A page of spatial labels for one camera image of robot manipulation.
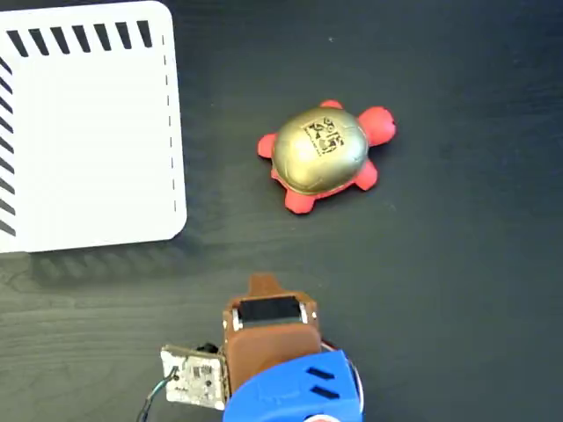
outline red turtle leg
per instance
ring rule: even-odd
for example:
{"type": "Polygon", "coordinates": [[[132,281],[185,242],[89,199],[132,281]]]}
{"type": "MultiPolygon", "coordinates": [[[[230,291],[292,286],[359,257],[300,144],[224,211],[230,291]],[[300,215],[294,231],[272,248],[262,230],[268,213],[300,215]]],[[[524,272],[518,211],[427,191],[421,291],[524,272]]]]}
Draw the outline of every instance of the red turtle leg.
{"type": "Polygon", "coordinates": [[[371,107],[358,118],[368,136],[369,146],[375,147],[391,140],[397,129],[393,116],[383,107],[371,107]]]}
{"type": "Polygon", "coordinates": [[[272,158],[274,150],[275,134],[262,136],[258,141],[258,155],[264,158],[272,158]]]}
{"type": "Polygon", "coordinates": [[[285,206],[295,214],[307,214],[313,209],[315,198],[310,195],[303,195],[295,191],[288,191],[285,194],[285,206]]]}
{"type": "Polygon", "coordinates": [[[342,106],[342,104],[339,103],[338,101],[336,101],[335,99],[327,99],[327,100],[323,101],[322,103],[320,103],[320,106],[321,107],[339,108],[340,110],[344,108],[342,106]]]}
{"type": "Polygon", "coordinates": [[[362,169],[355,177],[354,183],[364,190],[367,191],[377,182],[377,169],[376,166],[370,160],[367,160],[363,165],[362,169]]]}

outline black marking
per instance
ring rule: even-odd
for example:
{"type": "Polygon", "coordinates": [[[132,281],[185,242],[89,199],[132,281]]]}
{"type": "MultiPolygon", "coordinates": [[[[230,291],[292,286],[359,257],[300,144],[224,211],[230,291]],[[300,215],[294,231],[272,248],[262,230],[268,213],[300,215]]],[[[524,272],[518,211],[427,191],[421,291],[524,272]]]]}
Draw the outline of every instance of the black marking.
{"type": "Polygon", "coordinates": [[[0,136],[0,147],[4,147],[12,154],[14,153],[14,148],[8,142],[6,142],[2,136],[0,136]]]}
{"type": "Polygon", "coordinates": [[[16,214],[16,210],[7,202],[3,201],[0,198],[0,209],[3,209],[6,213],[10,213],[12,215],[16,214]]]}
{"type": "Polygon", "coordinates": [[[99,42],[101,43],[104,50],[110,51],[112,49],[112,45],[109,42],[109,36],[107,35],[106,26],[104,24],[95,24],[94,29],[96,30],[99,42]]]}
{"type": "Polygon", "coordinates": [[[6,72],[8,72],[11,75],[11,67],[8,66],[8,63],[6,63],[2,57],[0,57],[0,66],[6,69],[6,72]]]}
{"type": "Polygon", "coordinates": [[[64,55],[70,53],[69,44],[67,43],[67,39],[64,37],[64,32],[60,26],[53,26],[51,28],[51,33],[53,33],[53,37],[55,38],[56,43],[58,44],[61,52],[64,55]]]}
{"type": "Polygon", "coordinates": [[[318,378],[322,378],[323,380],[333,380],[334,375],[329,374],[328,372],[321,371],[320,369],[316,369],[315,367],[310,367],[307,369],[307,374],[315,375],[318,378]]]}
{"type": "Polygon", "coordinates": [[[8,233],[9,235],[16,236],[16,230],[10,227],[8,224],[0,220],[0,231],[8,233]]]}
{"type": "Polygon", "coordinates": [[[6,163],[6,161],[0,157],[0,167],[4,168],[5,170],[9,171],[11,174],[15,174],[14,168],[6,163]]]}
{"type": "Polygon", "coordinates": [[[6,31],[6,33],[10,37],[14,47],[18,50],[19,55],[22,57],[29,57],[26,46],[24,46],[24,41],[21,40],[18,31],[6,31]]]}
{"type": "Polygon", "coordinates": [[[72,31],[77,36],[78,44],[82,48],[82,51],[85,53],[90,53],[90,44],[88,44],[88,37],[86,36],[86,31],[82,25],[74,25],[72,26],[72,31]]]}
{"type": "Polygon", "coordinates": [[[41,34],[41,30],[38,28],[30,29],[29,34],[32,36],[33,41],[35,41],[35,45],[39,49],[42,55],[49,55],[49,50],[47,49],[47,44],[45,44],[45,40],[43,40],[43,34],[41,34]]]}
{"type": "Polygon", "coordinates": [[[6,103],[5,99],[3,99],[2,97],[0,97],[0,106],[5,108],[6,110],[8,110],[8,112],[10,112],[10,114],[14,114],[14,111],[11,108],[11,106],[8,103],[6,103]]]}
{"type": "Polygon", "coordinates": [[[4,81],[1,77],[0,77],[0,86],[2,86],[10,94],[13,94],[14,91],[11,89],[11,86],[9,86],[8,83],[4,81]]]}
{"type": "Polygon", "coordinates": [[[3,178],[0,178],[0,188],[8,191],[11,194],[16,193],[16,190],[13,188],[13,186],[6,182],[3,178]]]}
{"type": "Polygon", "coordinates": [[[131,38],[129,37],[129,29],[127,26],[127,22],[116,22],[115,27],[117,28],[117,32],[120,35],[121,42],[123,43],[123,47],[127,50],[131,49],[131,38]]]}
{"type": "Polygon", "coordinates": [[[316,385],[315,387],[313,387],[311,389],[311,393],[318,394],[319,396],[322,396],[324,398],[328,398],[329,400],[334,400],[336,398],[340,398],[340,394],[335,393],[334,391],[330,391],[329,389],[323,389],[322,387],[319,387],[318,385],[316,385]]]}
{"type": "Polygon", "coordinates": [[[152,39],[150,37],[150,28],[148,20],[137,20],[137,26],[139,27],[139,32],[141,33],[141,38],[143,38],[143,43],[146,48],[152,47],[152,39]]]}
{"type": "Polygon", "coordinates": [[[6,129],[8,132],[10,132],[11,134],[14,133],[14,129],[8,124],[8,122],[6,120],[4,120],[2,117],[0,117],[0,126],[2,126],[4,129],[6,129]]]}

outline brown 3d printed part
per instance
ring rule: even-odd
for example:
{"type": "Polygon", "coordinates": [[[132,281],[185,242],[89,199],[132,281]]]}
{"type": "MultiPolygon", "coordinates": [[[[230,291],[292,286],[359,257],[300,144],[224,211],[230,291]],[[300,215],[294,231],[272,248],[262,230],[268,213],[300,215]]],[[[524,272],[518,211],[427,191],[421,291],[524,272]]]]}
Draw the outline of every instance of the brown 3d printed part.
{"type": "Polygon", "coordinates": [[[284,290],[272,274],[254,274],[247,296],[232,299],[223,312],[224,351],[234,393],[256,374],[288,360],[321,352],[317,304],[305,293],[284,290]],[[236,330],[233,310],[241,302],[295,296],[306,322],[252,326],[236,330]]]}

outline white plastic container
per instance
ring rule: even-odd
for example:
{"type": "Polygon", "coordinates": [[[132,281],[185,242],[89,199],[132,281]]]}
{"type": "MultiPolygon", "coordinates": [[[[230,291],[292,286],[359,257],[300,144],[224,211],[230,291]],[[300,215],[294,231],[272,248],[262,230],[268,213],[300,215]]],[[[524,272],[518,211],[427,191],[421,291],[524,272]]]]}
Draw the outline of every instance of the white plastic container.
{"type": "Polygon", "coordinates": [[[182,230],[165,6],[3,12],[0,58],[0,252],[157,241],[182,230]]]}

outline stress ball turtle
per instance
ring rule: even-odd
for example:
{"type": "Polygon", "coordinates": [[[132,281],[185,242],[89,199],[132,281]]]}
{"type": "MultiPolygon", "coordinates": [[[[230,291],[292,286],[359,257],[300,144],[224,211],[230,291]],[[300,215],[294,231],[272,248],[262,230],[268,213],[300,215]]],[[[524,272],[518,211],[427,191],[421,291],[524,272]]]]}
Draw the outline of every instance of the stress ball turtle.
{"type": "Polygon", "coordinates": [[[301,113],[277,134],[263,136],[258,155],[272,159],[271,177],[286,189],[285,206],[309,213],[315,200],[351,185],[367,191],[377,182],[368,149],[391,140],[396,132],[391,113],[371,107],[356,118],[335,100],[301,113]]]}

